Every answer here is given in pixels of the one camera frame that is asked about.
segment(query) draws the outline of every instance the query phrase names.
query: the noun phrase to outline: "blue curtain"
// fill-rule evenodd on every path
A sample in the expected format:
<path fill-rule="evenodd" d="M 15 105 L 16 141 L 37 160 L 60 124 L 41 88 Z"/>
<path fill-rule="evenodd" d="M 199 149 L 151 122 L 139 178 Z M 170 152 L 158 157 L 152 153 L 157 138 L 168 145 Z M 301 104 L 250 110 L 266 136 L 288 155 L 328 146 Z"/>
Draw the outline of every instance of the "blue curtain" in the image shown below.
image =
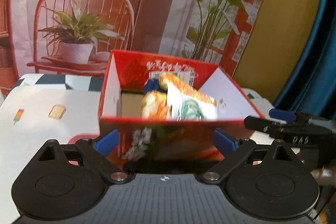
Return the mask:
<path fill-rule="evenodd" d="M 335 91 L 336 0 L 320 0 L 307 44 L 274 106 L 335 118 Z"/>

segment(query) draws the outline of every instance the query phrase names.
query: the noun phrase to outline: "printed backdrop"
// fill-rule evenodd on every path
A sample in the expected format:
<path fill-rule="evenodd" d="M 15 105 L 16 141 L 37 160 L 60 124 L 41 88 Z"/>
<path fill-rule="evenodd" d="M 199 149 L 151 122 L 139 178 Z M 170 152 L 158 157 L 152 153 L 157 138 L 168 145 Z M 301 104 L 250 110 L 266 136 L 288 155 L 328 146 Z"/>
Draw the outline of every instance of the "printed backdrop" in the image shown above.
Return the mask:
<path fill-rule="evenodd" d="M 119 48 L 233 74 L 262 0 L 0 0 L 0 88 L 26 73 L 103 76 Z"/>

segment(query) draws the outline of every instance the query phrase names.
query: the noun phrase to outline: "open cardboard box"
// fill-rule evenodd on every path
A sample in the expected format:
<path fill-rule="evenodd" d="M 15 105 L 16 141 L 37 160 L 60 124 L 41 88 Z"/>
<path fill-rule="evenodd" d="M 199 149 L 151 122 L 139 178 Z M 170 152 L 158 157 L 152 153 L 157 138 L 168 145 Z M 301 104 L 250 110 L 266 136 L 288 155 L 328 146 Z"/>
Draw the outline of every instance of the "open cardboard box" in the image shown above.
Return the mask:
<path fill-rule="evenodd" d="M 155 78 L 164 71 L 175 73 L 195 89 L 215 98 L 218 120 L 140 118 L 144 84 L 148 78 Z M 166 138 L 165 142 L 159 142 L 160 155 L 156 156 L 159 160 L 221 157 L 212 145 L 213 130 L 221 128 L 236 138 L 250 137 L 253 132 L 243 125 L 244 118 L 249 115 L 263 117 L 240 87 L 217 65 L 143 52 L 114 50 L 110 54 L 98 116 L 101 134 L 114 129 L 119 132 L 117 158 L 121 159 L 132 146 L 133 132 L 143 129 L 150 130 L 152 139 Z"/>

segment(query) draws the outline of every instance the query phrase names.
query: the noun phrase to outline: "gray gripper base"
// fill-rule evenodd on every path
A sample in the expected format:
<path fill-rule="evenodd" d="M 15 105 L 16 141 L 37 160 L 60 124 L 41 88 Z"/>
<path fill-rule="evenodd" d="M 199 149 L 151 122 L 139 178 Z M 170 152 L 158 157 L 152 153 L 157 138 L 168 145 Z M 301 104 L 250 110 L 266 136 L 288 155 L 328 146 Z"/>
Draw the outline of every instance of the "gray gripper base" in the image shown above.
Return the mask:
<path fill-rule="evenodd" d="M 77 217 L 39 221 L 22 217 L 16 224 L 270 224 L 236 209 L 215 185 L 194 175 L 137 174 L 127 184 L 111 186 L 102 200 Z M 279 224 L 312 224 L 308 217 Z"/>

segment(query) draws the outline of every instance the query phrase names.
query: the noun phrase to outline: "barcode label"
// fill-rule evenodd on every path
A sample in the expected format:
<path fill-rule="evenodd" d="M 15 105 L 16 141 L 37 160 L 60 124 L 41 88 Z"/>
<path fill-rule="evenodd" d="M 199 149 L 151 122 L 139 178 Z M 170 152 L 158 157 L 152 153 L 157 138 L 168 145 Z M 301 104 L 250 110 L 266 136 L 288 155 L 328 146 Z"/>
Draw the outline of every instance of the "barcode label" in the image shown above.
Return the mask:
<path fill-rule="evenodd" d="M 149 73 L 149 79 L 157 79 L 159 80 L 160 74 L 164 73 L 166 71 L 151 71 Z M 187 83 L 190 86 L 193 86 L 194 79 L 195 79 L 195 72 L 194 71 L 170 71 L 169 73 L 172 73 L 176 75 L 180 80 Z"/>

